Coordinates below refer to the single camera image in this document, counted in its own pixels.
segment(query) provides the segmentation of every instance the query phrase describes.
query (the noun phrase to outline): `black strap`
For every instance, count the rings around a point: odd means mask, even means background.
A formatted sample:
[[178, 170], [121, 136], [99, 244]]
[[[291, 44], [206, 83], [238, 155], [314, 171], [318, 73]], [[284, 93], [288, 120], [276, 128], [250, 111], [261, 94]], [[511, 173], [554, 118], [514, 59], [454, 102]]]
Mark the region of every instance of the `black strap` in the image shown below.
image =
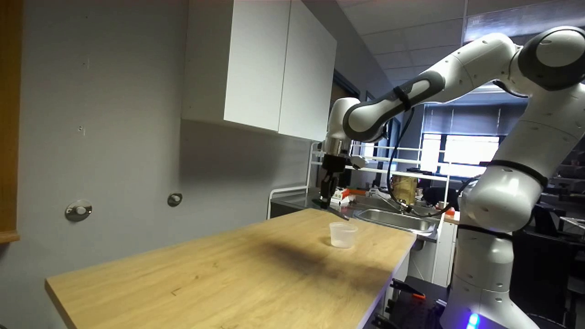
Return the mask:
[[404, 111], [408, 111], [409, 109], [411, 109], [412, 104], [410, 103], [410, 98], [408, 98], [408, 95], [404, 92], [404, 90], [402, 90], [402, 88], [400, 88], [399, 85], [394, 87], [394, 89], [392, 89], [392, 91], [394, 91], [396, 96], [398, 96], [398, 99], [404, 105]]
[[485, 234], [493, 235], [499, 239], [506, 239], [506, 240], [512, 241], [512, 236], [510, 234], [494, 232], [494, 231], [490, 231], [489, 229], [485, 229], [485, 228], [481, 228], [481, 227], [477, 227], [477, 226], [473, 226], [473, 225], [465, 225], [465, 224], [459, 224], [457, 226], [457, 235], [458, 236], [459, 236], [460, 229], [466, 229], [468, 231], [476, 231], [479, 233], [485, 233]]
[[546, 187], [548, 185], [548, 179], [545, 176], [541, 175], [535, 169], [530, 168], [527, 165], [522, 164], [522, 163], [508, 161], [508, 160], [492, 160], [487, 164], [487, 167], [489, 167], [489, 166], [504, 166], [504, 167], [516, 169], [516, 170], [519, 170], [519, 171], [521, 171], [529, 176], [532, 176], [535, 180], [538, 181], [538, 183], [541, 184], [542, 187]]

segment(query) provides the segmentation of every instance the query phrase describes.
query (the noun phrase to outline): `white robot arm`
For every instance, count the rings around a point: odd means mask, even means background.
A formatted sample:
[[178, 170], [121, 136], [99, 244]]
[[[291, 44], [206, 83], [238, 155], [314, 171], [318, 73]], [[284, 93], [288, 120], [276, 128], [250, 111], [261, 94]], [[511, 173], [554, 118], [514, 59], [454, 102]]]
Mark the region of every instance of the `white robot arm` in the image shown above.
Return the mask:
[[522, 228], [557, 166], [585, 133], [585, 32], [547, 30], [524, 47], [493, 33], [451, 53], [382, 97], [333, 105], [324, 142], [322, 207], [345, 168], [352, 140], [373, 142], [384, 124], [424, 102], [448, 102], [500, 80], [528, 106], [476, 184], [463, 193], [452, 291], [443, 329], [538, 328], [508, 297], [512, 270], [509, 232]]

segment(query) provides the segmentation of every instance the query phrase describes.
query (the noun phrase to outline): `cabinet door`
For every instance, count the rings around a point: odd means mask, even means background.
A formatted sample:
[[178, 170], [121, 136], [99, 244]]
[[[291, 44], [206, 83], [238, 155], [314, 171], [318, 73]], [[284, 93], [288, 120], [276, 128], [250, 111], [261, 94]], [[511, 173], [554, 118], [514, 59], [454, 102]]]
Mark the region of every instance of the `cabinet door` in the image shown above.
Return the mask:
[[336, 47], [311, 11], [292, 0], [279, 133], [325, 139]]
[[223, 118], [278, 130], [290, 1], [234, 1]]

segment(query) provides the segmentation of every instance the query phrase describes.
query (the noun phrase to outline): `ceiling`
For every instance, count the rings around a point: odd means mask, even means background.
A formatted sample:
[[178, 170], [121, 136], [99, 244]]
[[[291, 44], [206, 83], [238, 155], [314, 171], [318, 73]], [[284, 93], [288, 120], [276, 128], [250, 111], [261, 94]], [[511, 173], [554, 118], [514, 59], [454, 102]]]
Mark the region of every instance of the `ceiling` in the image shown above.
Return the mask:
[[585, 25], [583, 0], [337, 1], [393, 85], [481, 35], [503, 32], [524, 44], [554, 26]]

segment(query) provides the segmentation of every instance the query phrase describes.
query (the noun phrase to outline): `translucent cup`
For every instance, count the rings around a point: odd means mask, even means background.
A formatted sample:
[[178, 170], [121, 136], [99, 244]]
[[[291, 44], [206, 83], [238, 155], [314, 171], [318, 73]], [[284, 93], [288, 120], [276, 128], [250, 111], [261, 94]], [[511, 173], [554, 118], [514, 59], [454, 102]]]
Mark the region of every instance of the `translucent cup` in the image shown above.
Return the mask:
[[357, 227], [346, 222], [329, 224], [331, 245], [337, 248], [351, 248], [356, 241]]

